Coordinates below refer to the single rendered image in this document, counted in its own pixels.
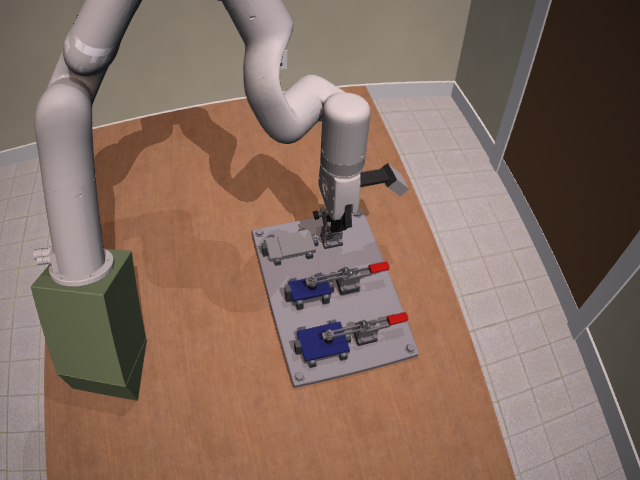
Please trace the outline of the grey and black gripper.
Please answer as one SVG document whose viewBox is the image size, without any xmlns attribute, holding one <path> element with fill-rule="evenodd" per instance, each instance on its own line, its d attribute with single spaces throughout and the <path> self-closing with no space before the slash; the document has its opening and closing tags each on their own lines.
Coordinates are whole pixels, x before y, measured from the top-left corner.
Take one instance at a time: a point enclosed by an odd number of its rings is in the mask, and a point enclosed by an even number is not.
<svg viewBox="0 0 640 480">
<path fill-rule="evenodd" d="M 363 167 L 364 169 L 364 167 Z M 360 202 L 360 173 L 352 176 L 337 176 L 326 171 L 320 162 L 319 189 L 331 222 L 331 232 L 341 232 L 352 227 L 352 215 L 358 213 Z"/>
</svg>

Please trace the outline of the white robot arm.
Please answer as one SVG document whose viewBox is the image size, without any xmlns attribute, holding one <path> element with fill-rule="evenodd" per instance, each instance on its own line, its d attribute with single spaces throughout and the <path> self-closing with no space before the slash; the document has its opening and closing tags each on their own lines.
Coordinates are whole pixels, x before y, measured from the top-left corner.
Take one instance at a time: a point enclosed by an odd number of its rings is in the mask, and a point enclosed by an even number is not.
<svg viewBox="0 0 640 480">
<path fill-rule="evenodd" d="M 280 64 L 294 27 L 283 1 L 218 1 L 245 44 L 245 95 L 264 131 L 291 144 L 321 121 L 322 167 L 337 176 L 359 173 L 366 157 L 368 102 L 317 75 L 303 76 L 283 93 Z M 51 265 L 51 279 L 63 286 L 95 283 L 114 268 L 101 232 L 92 105 L 141 2 L 85 0 L 36 107 L 35 137 L 52 246 L 34 249 L 33 257 L 37 265 Z M 388 163 L 360 173 L 360 187 L 382 183 L 399 196 L 409 190 Z"/>
</svg>

